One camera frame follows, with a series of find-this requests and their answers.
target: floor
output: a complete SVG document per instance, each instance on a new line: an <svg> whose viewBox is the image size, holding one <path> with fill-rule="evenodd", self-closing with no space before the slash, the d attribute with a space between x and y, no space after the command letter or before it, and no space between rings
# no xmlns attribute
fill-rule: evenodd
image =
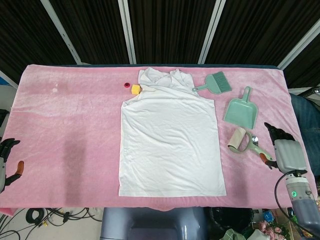
<svg viewBox="0 0 320 240"><path fill-rule="evenodd" d="M10 112L14 102L17 90L8 85L0 85L0 109L5 109ZM3 124L0 126L0 137L3 137L9 114L6 115Z"/></svg>
<svg viewBox="0 0 320 240"><path fill-rule="evenodd" d="M83 208L63 208L64 212L71 211L73 214L80 212ZM26 212L28 209L23 210L13 220L9 225L2 231L3 233L8 230L21 230L25 227L32 226L32 224L27 223L26 221ZM103 208L90 208L89 212L94 215L94 218L101 220L103 215ZM50 221L56 225L62 223L62 218L59 216L53 216ZM53 226L49 222L48 226L42 225L41 227L36 227L27 240L99 240L100 231L101 231L101 222L95 221L91 218L85 218L80 220L68 220L62 226ZM21 240L24 240L30 230L33 228L28 227L25 230L19 231ZM12 234L4 240L17 240L18 236Z"/></svg>

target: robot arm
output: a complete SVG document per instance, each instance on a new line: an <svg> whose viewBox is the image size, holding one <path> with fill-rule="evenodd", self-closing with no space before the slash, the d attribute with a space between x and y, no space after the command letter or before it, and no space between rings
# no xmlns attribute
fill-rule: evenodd
<svg viewBox="0 0 320 240"><path fill-rule="evenodd" d="M5 190L6 186L9 186L15 180L19 179L24 171L24 162L20 161L17 166L15 174L10 177L6 176L6 163L11 152L11 148L14 145L20 143L19 140L9 138L1 142L0 138L0 193Z"/></svg>
<svg viewBox="0 0 320 240"><path fill-rule="evenodd" d="M318 237L320 236L320 213L308 180L302 176L307 173L307 165L301 145L291 134L282 129L266 122L264 125L269 130L274 146L276 165L284 173L276 184L274 194L277 196L278 184L286 177L286 189L299 225Z"/></svg>

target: table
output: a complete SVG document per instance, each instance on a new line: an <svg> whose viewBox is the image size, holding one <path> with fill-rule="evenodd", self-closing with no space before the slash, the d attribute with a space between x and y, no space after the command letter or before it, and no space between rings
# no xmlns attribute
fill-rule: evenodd
<svg viewBox="0 0 320 240"><path fill-rule="evenodd" d="M291 133L304 150L313 193L314 177L303 145L290 95L281 70L259 66L153 66L169 72L179 68L190 73L194 85L208 74L223 71L232 91L214 95L222 171L227 196L220 197L120 197L119 151L121 104L132 97L125 83L137 84L139 70L147 66L41 66L29 65L22 77L4 133L21 143L12 149L7 174L24 161L23 176L0 195L1 208L41 207L176 207L277 208L274 186L282 175L270 170L251 151L236 154L227 143L237 126L224 122L228 102L252 87L250 101L258 108L255 128L259 145L275 157L264 122ZM278 198L291 205L280 184Z"/></svg>

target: sponge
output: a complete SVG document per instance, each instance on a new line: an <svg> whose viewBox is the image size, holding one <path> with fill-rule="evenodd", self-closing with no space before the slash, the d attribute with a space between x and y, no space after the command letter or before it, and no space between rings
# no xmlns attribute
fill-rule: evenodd
<svg viewBox="0 0 320 240"><path fill-rule="evenodd" d="M138 95L140 93L140 85L133 84L131 88L131 93Z"/></svg>

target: lint roller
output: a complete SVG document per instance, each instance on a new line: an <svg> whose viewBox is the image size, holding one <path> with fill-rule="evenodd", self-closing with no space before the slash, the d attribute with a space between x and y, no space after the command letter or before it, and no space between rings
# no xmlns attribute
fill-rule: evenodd
<svg viewBox="0 0 320 240"><path fill-rule="evenodd" d="M241 142L243 141L245 135L248 136L249 141L243 150L239 150L239 146L240 146ZM262 148L258 147L258 138L255 135L252 135L251 132L245 130L242 127L238 127L234 131L227 146L232 152L234 152L236 154L240 154L240 153L243 153L247 149L251 149L255 153L257 153L258 156L260 154L264 154L266 159L272 161L271 155L268 152L266 152L265 150L263 150Z"/></svg>

